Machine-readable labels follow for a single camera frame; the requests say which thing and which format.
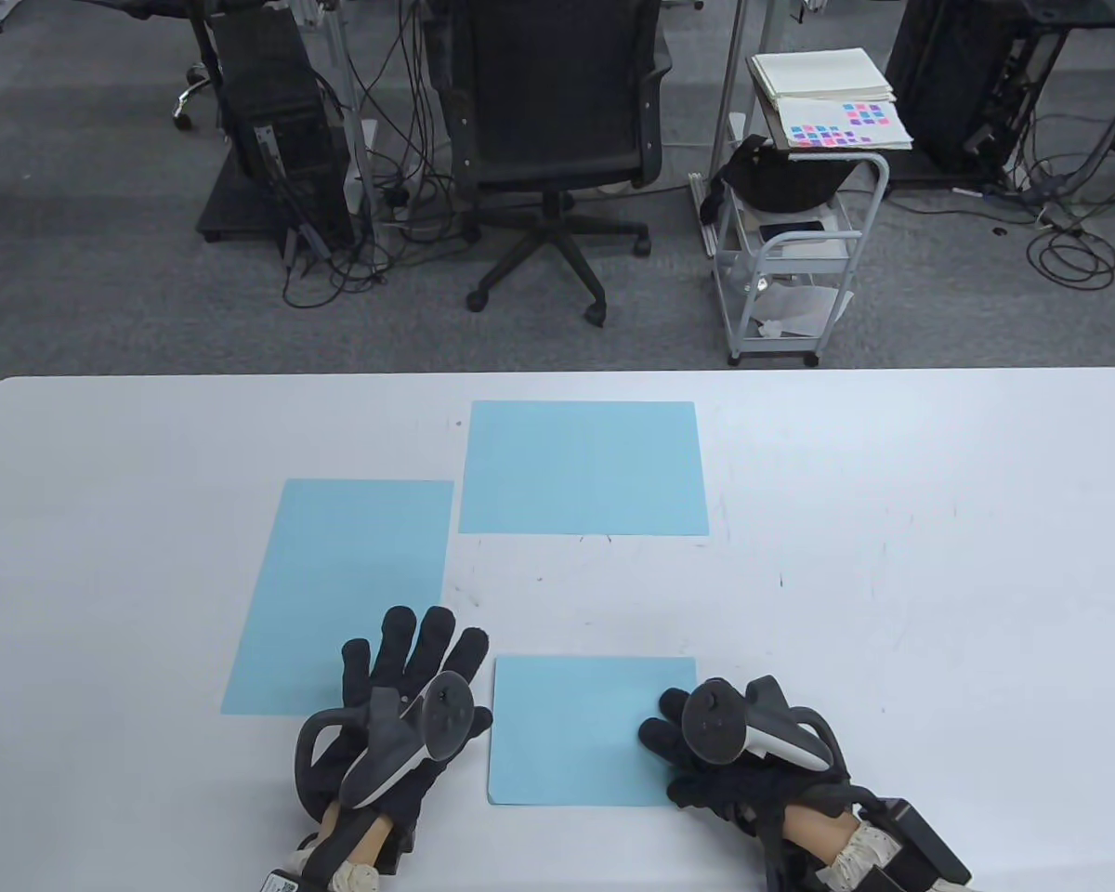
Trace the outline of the person's right hand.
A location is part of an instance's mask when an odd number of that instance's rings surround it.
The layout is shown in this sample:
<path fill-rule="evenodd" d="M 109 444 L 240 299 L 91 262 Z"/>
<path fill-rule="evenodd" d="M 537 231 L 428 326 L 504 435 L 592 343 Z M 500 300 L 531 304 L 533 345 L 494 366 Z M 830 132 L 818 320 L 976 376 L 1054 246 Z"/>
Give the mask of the person's right hand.
<path fill-rule="evenodd" d="M 688 699 L 683 689 L 666 689 L 658 704 L 661 716 L 646 719 L 638 730 L 642 746 L 671 765 L 673 778 L 665 793 L 673 806 L 710 809 L 745 835 L 762 841 L 769 840 L 772 833 L 783 834 L 791 806 L 818 811 L 828 820 L 851 815 L 849 803 L 837 794 L 849 782 L 842 769 L 812 772 L 775 755 L 748 753 L 728 765 L 702 762 L 682 734 Z"/>

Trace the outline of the person's left hand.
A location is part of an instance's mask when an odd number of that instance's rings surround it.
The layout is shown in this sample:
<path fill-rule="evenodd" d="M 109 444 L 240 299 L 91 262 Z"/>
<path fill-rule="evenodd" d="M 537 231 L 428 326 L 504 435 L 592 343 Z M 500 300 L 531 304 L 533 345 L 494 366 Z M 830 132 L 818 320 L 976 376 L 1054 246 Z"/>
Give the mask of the person's left hand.
<path fill-rule="evenodd" d="M 489 650 L 489 638 L 477 627 L 468 627 L 460 634 L 455 628 L 450 609 L 434 605 L 417 619 L 413 609 L 392 607 L 385 613 L 376 655 L 366 638 L 345 643 L 346 708 L 366 709 L 376 688 L 395 689 L 401 701 L 409 704 L 442 671 L 473 681 Z M 374 808 L 391 821 L 392 833 L 404 836 L 416 828 L 423 799 L 454 759 L 452 755 L 442 762 L 427 757 L 382 798 L 375 799 Z"/>

